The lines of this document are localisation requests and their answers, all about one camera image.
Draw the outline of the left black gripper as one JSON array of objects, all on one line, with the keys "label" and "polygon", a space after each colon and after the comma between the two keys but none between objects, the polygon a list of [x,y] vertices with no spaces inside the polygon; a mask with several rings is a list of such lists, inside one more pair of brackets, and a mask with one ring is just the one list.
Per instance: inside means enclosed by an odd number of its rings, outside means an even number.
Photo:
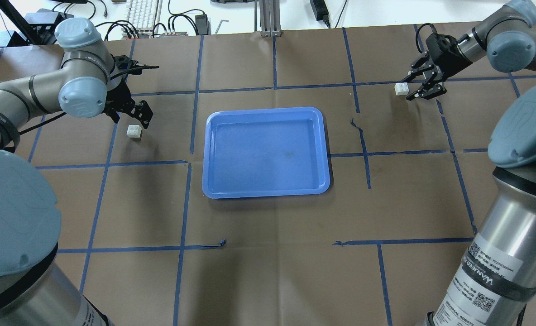
[{"label": "left black gripper", "polygon": [[127,75],[140,76],[139,62],[130,59],[128,56],[121,55],[114,57],[115,66],[123,72],[121,76],[115,77],[115,88],[107,92],[106,105],[104,113],[118,124],[120,117],[118,113],[126,113],[136,119],[144,129],[148,129],[154,113],[147,101],[135,101],[131,97],[131,91],[125,82]]}]

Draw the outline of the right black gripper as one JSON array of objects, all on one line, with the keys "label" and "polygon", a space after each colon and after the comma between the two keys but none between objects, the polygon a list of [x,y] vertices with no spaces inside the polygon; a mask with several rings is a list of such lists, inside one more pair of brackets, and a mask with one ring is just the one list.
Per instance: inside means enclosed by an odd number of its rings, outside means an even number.
[{"label": "right black gripper", "polygon": [[[454,76],[472,64],[461,54],[457,39],[450,35],[431,33],[426,39],[426,45],[429,52],[421,52],[411,64],[411,69],[407,73],[407,83],[422,76],[424,72],[430,71],[431,60],[445,76]],[[447,78],[443,77],[427,78],[421,83],[419,89],[407,95],[407,101],[417,98],[430,100],[446,94],[447,90],[444,87],[446,80]]]}]

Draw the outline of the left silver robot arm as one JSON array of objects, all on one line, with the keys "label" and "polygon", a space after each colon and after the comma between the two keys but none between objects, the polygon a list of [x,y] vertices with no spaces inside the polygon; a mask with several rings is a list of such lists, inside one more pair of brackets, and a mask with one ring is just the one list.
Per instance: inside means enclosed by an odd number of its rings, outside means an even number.
[{"label": "left silver robot arm", "polygon": [[120,114],[148,128],[153,112],[126,83],[152,65],[114,56],[92,21],[71,17],[53,32],[59,68],[0,82],[0,326],[111,326],[57,264],[62,215],[48,180],[16,154],[23,136],[61,117]]}]

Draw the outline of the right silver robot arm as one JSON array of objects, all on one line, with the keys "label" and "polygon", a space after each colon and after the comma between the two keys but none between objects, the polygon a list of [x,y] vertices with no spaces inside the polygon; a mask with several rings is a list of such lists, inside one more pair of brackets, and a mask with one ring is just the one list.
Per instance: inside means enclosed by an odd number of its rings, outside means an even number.
[{"label": "right silver robot arm", "polygon": [[[458,38],[433,31],[402,80],[424,77],[406,99],[443,95],[449,77],[483,57],[498,72],[536,72],[535,24],[533,2],[511,0]],[[501,117],[488,157],[497,197],[442,303],[421,326],[510,326],[536,295],[536,86]]]}]

